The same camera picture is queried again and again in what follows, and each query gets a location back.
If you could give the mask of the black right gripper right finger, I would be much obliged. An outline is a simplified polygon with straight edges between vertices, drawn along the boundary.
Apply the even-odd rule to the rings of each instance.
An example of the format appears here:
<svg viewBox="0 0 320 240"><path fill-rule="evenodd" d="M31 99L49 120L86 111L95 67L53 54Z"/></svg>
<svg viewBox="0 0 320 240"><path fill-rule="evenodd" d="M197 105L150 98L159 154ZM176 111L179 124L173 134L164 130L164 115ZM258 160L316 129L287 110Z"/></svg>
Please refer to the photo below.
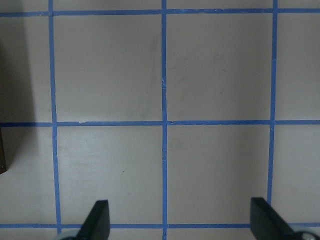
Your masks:
<svg viewBox="0 0 320 240"><path fill-rule="evenodd" d="M250 200L250 230L256 240L299 240L294 231L262 197Z"/></svg>

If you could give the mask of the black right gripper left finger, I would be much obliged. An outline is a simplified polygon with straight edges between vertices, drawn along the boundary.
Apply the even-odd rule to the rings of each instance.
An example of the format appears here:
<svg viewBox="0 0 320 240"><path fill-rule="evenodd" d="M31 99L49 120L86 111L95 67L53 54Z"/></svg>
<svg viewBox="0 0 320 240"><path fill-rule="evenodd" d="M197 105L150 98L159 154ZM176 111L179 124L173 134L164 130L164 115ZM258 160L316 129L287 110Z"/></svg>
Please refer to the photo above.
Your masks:
<svg viewBox="0 0 320 240"><path fill-rule="evenodd" d="M108 200L97 200L75 236L76 240L107 240L111 224Z"/></svg>

